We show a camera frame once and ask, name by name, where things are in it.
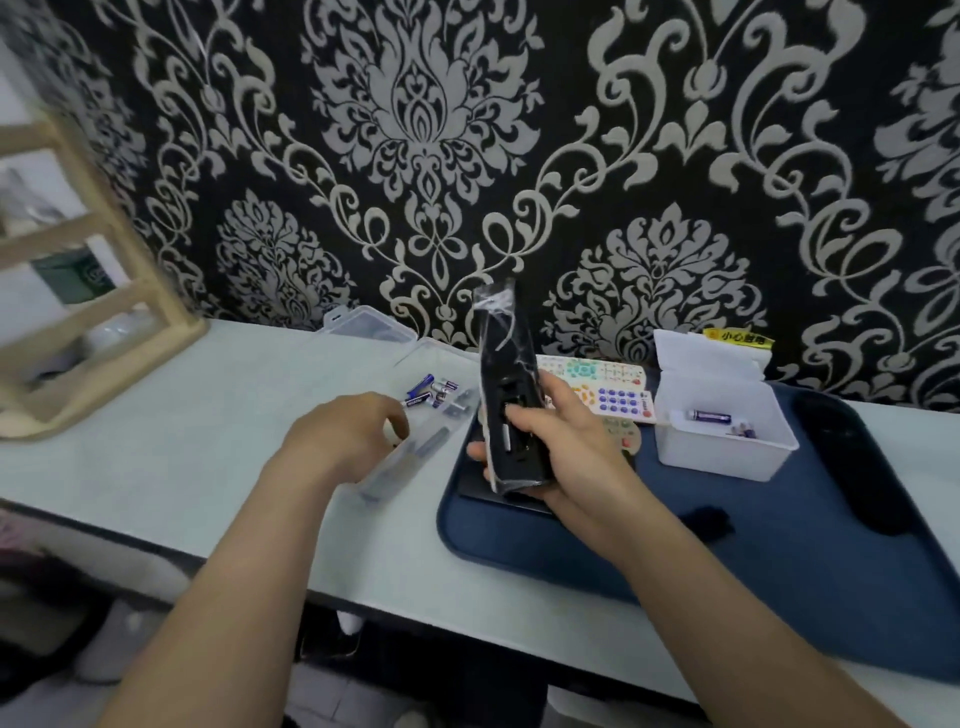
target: wooden shelf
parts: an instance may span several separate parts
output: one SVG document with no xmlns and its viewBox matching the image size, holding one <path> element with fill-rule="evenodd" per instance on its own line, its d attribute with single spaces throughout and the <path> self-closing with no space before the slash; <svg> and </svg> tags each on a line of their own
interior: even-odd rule
<svg viewBox="0 0 960 728">
<path fill-rule="evenodd" d="M 49 148 L 89 212 L 10 238 L 0 238 L 0 269 L 10 268 L 103 235 L 131 281 L 61 321 L 0 347 L 0 438 L 40 438 L 60 432 L 103 406 L 206 333 L 158 271 L 147 246 L 112 199 L 99 171 L 81 151 L 71 122 L 41 114 L 34 123 L 0 127 L 0 157 Z M 33 364 L 62 352 L 91 328 L 146 304 L 156 326 L 128 335 L 51 381 L 22 380 Z"/>
</svg>

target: box lid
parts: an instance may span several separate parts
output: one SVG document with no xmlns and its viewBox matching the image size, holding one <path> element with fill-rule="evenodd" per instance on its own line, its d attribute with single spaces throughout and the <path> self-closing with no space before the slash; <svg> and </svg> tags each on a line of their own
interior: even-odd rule
<svg viewBox="0 0 960 728">
<path fill-rule="evenodd" d="M 330 309 L 324 315 L 321 332 L 399 344 L 417 340 L 417 332 L 412 328 L 368 305 L 358 305 L 352 310 L 344 305 Z"/>
<path fill-rule="evenodd" d="M 763 372 L 748 352 L 738 347 L 658 328 L 654 331 L 657 360 L 664 372 L 719 379 L 763 380 Z"/>
</svg>

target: yellow sticker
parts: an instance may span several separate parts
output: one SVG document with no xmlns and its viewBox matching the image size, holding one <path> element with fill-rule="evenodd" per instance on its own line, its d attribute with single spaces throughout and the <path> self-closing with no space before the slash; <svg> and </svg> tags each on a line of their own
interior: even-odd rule
<svg viewBox="0 0 960 728">
<path fill-rule="evenodd" d="M 753 333 L 743 328 L 705 328 L 703 334 L 707 339 L 724 341 L 728 344 L 737 344 L 741 347 L 772 349 L 774 346 L 774 340 L 769 336 L 761 336 L 758 333 Z"/>
</svg>

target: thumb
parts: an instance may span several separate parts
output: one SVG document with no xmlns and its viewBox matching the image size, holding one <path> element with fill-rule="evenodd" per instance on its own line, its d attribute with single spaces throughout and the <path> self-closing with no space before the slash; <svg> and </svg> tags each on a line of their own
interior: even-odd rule
<svg viewBox="0 0 960 728">
<path fill-rule="evenodd" d="M 537 435 L 549 448 L 558 446 L 569 431 L 569 425 L 553 410 L 508 404 L 505 412 L 515 427 Z"/>
</svg>

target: clear plastic box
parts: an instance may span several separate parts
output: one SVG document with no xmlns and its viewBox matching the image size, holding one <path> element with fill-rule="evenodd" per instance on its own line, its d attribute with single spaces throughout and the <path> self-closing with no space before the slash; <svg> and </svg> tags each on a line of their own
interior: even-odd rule
<svg viewBox="0 0 960 728">
<path fill-rule="evenodd" d="M 382 369 L 371 371 L 370 389 L 381 394 L 403 401 L 407 392 L 428 374 L 458 385 L 439 407 L 426 401 L 407 408 L 410 436 L 356 485 L 356 492 L 364 501 L 380 502 L 406 485 L 423 463 L 472 421 L 480 401 L 479 355 L 435 339 L 418 341 L 411 328 L 369 306 L 333 309 L 324 316 L 321 333 L 408 345 L 398 349 L 397 359 L 387 360 Z"/>
</svg>

